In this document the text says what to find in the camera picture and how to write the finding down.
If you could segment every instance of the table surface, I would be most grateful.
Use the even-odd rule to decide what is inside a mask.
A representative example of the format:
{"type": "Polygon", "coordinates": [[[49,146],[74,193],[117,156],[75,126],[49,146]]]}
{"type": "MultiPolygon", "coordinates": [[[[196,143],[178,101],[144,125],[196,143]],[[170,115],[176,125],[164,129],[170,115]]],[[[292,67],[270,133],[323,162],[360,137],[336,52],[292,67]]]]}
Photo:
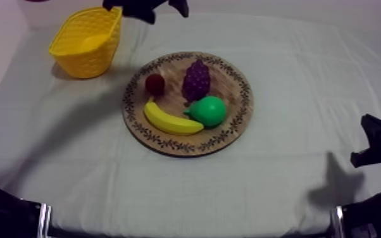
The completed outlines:
{"type": "Polygon", "coordinates": [[[70,79],[48,55],[57,27],[29,33],[0,85],[0,186],[54,208],[54,225],[108,235],[311,232],[328,210],[381,192],[381,165],[354,169],[381,118],[381,40],[333,26],[226,14],[124,20],[108,73],[70,79]],[[128,132],[124,87],[148,61],[203,51],[235,65],[254,113],[228,148],[193,160],[128,132]]]}

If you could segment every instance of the green fruit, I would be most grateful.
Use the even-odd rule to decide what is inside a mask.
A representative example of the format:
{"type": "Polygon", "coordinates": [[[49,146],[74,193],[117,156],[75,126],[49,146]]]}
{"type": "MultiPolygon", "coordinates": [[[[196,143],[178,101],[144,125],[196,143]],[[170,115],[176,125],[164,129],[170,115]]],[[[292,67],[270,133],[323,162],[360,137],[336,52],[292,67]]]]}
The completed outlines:
{"type": "Polygon", "coordinates": [[[215,127],[225,119],[226,106],[220,98],[207,96],[193,103],[184,113],[205,127],[215,127]]]}

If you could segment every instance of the purple grapes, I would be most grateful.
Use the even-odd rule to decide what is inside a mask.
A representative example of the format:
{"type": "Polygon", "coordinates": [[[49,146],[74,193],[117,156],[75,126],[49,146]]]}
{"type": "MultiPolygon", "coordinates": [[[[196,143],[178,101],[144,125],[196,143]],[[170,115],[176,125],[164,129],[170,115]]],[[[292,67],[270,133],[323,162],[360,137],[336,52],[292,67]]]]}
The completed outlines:
{"type": "Polygon", "coordinates": [[[183,80],[183,97],[188,103],[200,100],[208,94],[210,81],[209,69],[203,61],[199,59],[193,62],[183,80]]]}

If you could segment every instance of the fruit stem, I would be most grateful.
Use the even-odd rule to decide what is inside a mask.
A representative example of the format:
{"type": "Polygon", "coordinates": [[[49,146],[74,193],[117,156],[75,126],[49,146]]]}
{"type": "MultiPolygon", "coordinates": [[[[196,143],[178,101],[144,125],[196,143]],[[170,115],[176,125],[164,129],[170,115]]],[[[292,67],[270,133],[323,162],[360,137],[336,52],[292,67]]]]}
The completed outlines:
{"type": "Polygon", "coordinates": [[[185,114],[185,115],[190,115],[191,114],[191,111],[190,111],[190,109],[189,108],[186,108],[184,111],[183,111],[183,114],[185,114]]]}

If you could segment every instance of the yellow banana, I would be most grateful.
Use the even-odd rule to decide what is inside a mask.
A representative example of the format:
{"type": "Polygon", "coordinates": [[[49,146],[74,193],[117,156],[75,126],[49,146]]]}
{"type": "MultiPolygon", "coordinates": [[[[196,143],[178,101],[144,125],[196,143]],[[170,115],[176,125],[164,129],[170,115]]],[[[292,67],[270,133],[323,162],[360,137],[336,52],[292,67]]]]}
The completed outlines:
{"type": "Polygon", "coordinates": [[[144,112],[152,125],[169,134],[191,135],[204,128],[204,125],[199,122],[165,113],[154,102],[153,97],[146,103],[144,112]]]}

